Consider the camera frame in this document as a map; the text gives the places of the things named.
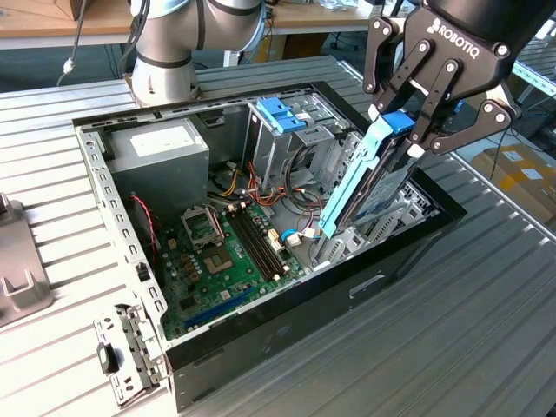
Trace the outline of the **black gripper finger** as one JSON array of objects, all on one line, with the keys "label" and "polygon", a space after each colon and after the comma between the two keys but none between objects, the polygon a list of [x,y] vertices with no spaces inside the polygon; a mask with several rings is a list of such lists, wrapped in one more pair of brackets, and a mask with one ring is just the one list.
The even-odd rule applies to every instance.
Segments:
[{"label": "black gripper finger", "polygon": [[520,117],[520,108],[513,100],[506,81],[502,79],[498,85],[485,92],[486,98],[478,107],[476,117],[470,125],[458,131],[445,130],[446,119],[454,113],[458,103],[453,99],[453,89],[466,75],[466,68],[461,60],[449,59],[441,65],[416,114],[412,129],[393,141],[392,145],[397,150],[388,151],[389,171],[411,166],[416,156],[410,155],[410,151],[422,153],[430,150],[435,155],[444,155],[498,133]]},{"label": "black gripper finger", "polygon": [[400,109],[416,91],[425,97],[420,116],[433,118],[435,100],[428,95],[434,81],[434,35],[434,15],[370,20],[363,89],[373,97],[373,119]]}]

